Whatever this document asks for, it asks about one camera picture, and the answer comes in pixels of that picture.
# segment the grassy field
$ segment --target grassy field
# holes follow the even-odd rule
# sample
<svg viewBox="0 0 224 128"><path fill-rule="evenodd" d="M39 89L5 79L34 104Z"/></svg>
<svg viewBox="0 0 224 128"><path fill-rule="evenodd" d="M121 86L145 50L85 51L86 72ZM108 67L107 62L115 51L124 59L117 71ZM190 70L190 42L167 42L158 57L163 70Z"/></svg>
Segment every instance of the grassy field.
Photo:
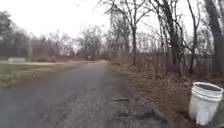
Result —
<svg viewBox="0 0 224 128"><path fill-rule="evenodd" d="M0 87L10 87L16 83L30 81L50 73L74 68L86 62L64 63L47 66L0 65Z"/></svg>

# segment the dry grass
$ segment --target dry grass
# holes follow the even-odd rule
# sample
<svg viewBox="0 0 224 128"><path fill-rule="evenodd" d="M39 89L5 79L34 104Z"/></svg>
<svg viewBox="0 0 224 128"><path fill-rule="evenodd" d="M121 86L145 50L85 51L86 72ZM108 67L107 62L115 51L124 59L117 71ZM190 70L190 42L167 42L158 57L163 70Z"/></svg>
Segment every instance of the dry grass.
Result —
<svg viewBox="0 0 224 128"><path fill-rule="evenodd" d="M133 83L133 89L154 102L178 128L195 127L188 118L192 80L175 74L139 71L129 64L113 64L115 70Z"/></svg>
<svg viewBox="0 0 224 128"><path fill-rule="evenodd" d="M0 65L0 87L10 87L16 83L24 82L45 76L58 71L71 69L86 62L64 63L52 66L32 65Z"/></svg>

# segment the asphalt road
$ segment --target asphalt road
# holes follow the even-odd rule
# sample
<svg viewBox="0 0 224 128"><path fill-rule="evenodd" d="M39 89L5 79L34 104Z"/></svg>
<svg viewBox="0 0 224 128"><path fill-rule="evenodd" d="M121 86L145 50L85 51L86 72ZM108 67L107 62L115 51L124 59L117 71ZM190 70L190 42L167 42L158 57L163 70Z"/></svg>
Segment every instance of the asphalt road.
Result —
<svg viewBox="0 0 224 128"><path fill-rule="evenodd" d="M171 128L104 61L0 90L0 128Z"/></svg>

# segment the white bucket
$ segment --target white bucket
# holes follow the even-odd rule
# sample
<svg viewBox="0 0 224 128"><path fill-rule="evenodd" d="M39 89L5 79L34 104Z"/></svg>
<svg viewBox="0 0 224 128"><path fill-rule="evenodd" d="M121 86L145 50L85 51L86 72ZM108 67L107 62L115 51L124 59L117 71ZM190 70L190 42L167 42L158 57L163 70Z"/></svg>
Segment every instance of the white bucket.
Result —
<svg viewBox="0 0 224 128"><path fill-rule="evenodd" d="M223 89L210 83L194 82L189 106L190 118L199 125L207 125L222 100Z"/></svg>

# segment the overcast sky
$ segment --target overcast sky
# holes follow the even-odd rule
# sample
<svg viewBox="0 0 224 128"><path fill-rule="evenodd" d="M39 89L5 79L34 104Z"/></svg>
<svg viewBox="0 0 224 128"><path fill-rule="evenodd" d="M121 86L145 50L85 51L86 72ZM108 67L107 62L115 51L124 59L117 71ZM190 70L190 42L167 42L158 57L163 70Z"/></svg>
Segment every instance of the overcast sky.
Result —
<svg viewBox="0 0 224 128"><path fill-rule="evenodd" d="M50 31L60 30L76 37L81 26L102 25L109 27L109 18L104 15L106 8L98 7L99 0L0 0L0 11L7 10L11 19L28 32L36 36ZM188 5L184 0L179 4L179 10L184 13L185 24L189 31L192 20ZM149 24L156 27L156 17L149 19Z"/></svg>

